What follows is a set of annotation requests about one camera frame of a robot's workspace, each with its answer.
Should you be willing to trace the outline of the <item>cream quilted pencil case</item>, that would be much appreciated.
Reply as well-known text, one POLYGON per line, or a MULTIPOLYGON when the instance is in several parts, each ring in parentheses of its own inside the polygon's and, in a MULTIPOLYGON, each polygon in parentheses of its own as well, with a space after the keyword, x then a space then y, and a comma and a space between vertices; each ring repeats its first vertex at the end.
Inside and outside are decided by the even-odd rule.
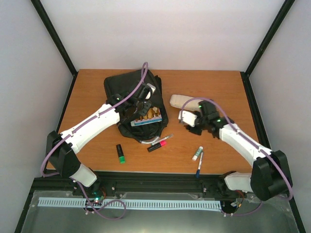
MULTIPOLYGON (((181 109, 183 104, 192 99, 190 96, 173 94, 170 99, 170 106, 181 109)), ((199 111, 199 102, 200 100, 193 100, 184 107, 188 111, 199 111)))

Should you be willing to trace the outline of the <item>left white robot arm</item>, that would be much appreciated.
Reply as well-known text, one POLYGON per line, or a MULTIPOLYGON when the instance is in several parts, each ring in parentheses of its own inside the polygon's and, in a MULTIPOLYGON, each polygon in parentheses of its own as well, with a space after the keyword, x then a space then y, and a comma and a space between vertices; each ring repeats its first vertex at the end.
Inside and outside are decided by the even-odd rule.
POLYGON ((70 178, 84 186, 90 195, 97 195, 101 183, 97 175, 77 157, 80 150, 102 131, 117 123, 127 123, 147 114, 156 87, 150 83, 138 84, 132 92, 114 94, 92 115, 61 133, 52 131, 47 137, 47 155, 41 169, 50 162, 56 174, 70 178))

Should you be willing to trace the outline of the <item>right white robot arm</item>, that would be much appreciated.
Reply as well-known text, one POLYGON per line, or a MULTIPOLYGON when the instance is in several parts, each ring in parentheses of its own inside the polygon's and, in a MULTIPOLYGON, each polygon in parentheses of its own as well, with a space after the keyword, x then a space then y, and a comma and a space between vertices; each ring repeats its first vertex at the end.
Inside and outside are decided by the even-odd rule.
POLYGON ((292 179, 287 156, 272 151, 245 134, 213 100, 189 98, 177 105, 178 119, 187 129, 197 135, 207 130, 237 151, 251 166, 251 173, 232 172, 225 175, 224 183, 230 190, 254 193, 266 201, 280 194, 293 198, 292 179))

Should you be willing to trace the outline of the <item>black student bag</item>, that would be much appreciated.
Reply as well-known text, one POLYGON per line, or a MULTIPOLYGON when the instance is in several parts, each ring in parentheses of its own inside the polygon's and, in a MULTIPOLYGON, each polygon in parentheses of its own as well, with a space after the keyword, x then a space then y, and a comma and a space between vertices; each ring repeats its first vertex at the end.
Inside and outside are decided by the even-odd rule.
MULTIPOLYGON (((139 81, 141 81, 141 70, 105 78, 106 103, 115 105, 125 99, 139 81)), ((128 100, 116 107, 115 112, 120 114, 117 126, 122 136, 132 138, 142 144, 151 144, 158 140, 169 123, 162 97, 161 78, 147 71, 143 83, 128 100), (160 114, 162 118, 160 121, 138 126, 131 125, 131 122, 138 118, 146 117, 148 111, 153 108, 156 108, 160 114)))

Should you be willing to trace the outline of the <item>purple dog picture book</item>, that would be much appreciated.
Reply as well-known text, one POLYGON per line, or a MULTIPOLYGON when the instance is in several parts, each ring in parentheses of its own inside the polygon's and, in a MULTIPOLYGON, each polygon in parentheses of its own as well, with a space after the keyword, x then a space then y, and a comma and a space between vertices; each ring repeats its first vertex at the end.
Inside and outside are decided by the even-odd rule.
POLYGON ((132 127, 148 125, 151 123, 161 122, 162 116, 160 109, 157 107, 150 108, 145 116, 140 116, 139 118, 130 122, 132 127))

